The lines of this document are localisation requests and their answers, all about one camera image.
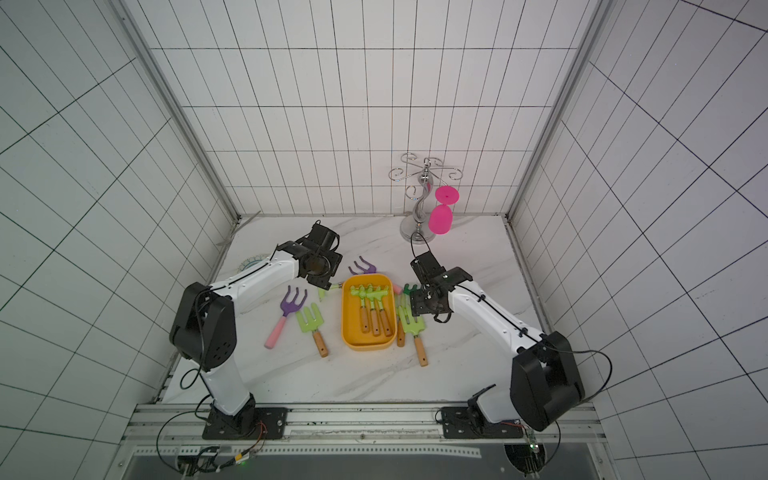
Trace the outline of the green rake wooden handle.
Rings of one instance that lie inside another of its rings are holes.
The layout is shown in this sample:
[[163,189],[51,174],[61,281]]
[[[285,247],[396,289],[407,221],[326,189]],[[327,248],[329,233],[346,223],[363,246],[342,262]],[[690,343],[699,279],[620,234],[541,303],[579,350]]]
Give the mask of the green rake wooden handle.
[[366,306],[366,292],[362,286],[352,286],[350,288],[350,294],[357,298],[360,302],[360,322],[361,331],[368,333],[370,331],[370,321],[368,316],[368,309]]
[[378,317],[378,311],[375,305],[375,300],[372,297],[372,294],[374,293],[374,287],[372,284],[369,284],[366,289],[366,301],[368,304],[368,316],[370,321],[370,330],[372,331],[372,334],[376,337],[381,335],[381,328],[379,323],[379,317]]
[[373,298],[375,299],[376,305],[378,307],[379,322],[382,327],[383,333],[387,337],[391,337],[392,329],[389,321],[389,316],[383,304],[383,298],[388,295],[388,292],[389,290],[387,288],[382,288],[381,286],[377,286],[373,291]]

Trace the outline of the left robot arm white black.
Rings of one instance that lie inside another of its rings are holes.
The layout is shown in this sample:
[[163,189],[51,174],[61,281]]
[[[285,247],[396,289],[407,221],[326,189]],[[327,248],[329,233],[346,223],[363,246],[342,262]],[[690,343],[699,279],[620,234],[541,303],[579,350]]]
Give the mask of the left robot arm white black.
[[319,221],[295,241],[284,242],[266,259],[226,280],[194,282],[182,294],[170,343],[197,365],[212,399],[202,438],[276,440],[283,437],[287,409],[263,407],[246,388],[234,359],[236,319],[274,288],[297,278],[328,290],[343,256],[339,235]]

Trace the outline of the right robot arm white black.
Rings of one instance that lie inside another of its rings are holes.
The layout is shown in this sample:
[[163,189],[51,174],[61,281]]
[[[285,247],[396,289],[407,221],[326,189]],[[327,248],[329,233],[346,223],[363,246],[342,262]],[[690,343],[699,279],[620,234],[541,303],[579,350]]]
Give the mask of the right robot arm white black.
[[510,366],[506,393],[493,387],[474,400],[479,418],[491,424],[520,420],[541,432],[586,400],[569,341],[546,334],[493,300],[460,267],[446,269],[430,252],[411,261],[420,287],[410,293],[414,315],[445,323],[454,315],[470,321],[501,348]]

